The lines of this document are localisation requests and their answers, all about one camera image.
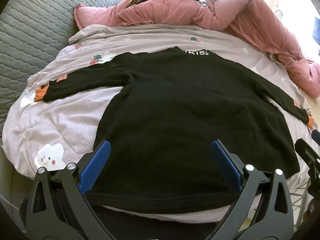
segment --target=mattress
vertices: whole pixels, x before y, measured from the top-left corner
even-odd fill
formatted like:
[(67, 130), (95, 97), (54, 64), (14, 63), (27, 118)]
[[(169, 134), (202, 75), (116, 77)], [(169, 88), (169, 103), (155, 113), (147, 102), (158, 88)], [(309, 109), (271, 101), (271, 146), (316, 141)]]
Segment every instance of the mattress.
[[(12, 105), (4, 124), (3, 148), (6, 156), (19, 173), (30, 178), (34, 177), (40, 165), (48, 170), (63, 169), (66, 164), (78, 162), (85, 153), (91, 152), (102, 114), (113, 96), (121, 90), (121, 87), (102, 87), (51, 103), (35, 103), (32, 99), (36, 88), (76, 69), (112, 60), (115, 55), (124, 52), (155, 52), (174, 46), (188, 51), (210, 50), (262, 75), (309, 110), (306, 98), (272, 55), (267, 56), (250, 44), (225, 33), (195, 26), (111, 28), (90, 25), (71, 37), (69, 42), (72, 45), (62, 49), (54, 61), (28, 79), (26, 89)], [(318, 145), (311, 139), (311, 130), (274, 104), (284, 114), (293, 141), (304, 138), (319, 153)], [(53, 156), (57, 160), (55, 165), (40, 163), (43, 154)], [(299, 156), (298, 159), (300, 172), (287, 180), (290, 190), (308, 181), (308, 167)], [(258, 201), (259, 197), (255, 199), (252, 209)], [(219, 221), (227, 209), (222, 207), (189, 214), (136, 215), (185, 223), (206, 223)]]
[(30, 75), (52, 62), (78, 28), (73, 8), (121, 0), (9, 0), (0, 15), (0, 133)]

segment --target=pink comforter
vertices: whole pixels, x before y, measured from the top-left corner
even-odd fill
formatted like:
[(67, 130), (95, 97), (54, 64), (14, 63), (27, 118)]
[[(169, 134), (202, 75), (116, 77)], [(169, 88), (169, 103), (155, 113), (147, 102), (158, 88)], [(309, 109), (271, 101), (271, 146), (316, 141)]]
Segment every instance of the pink comforter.
[(263, 0), (206, 0), (207, 7), (194, 0), (149, 0), (125, 8), (129, 2), (122, 1), (113, 7), (108, 17), (96, 19), (90, 24), (195, 25), (227, 32), (260, 51), (274, 53), (295, 84), (314, 98), (320, 95), (319, 64), (303, 57), (295, 36), (281, 24)]

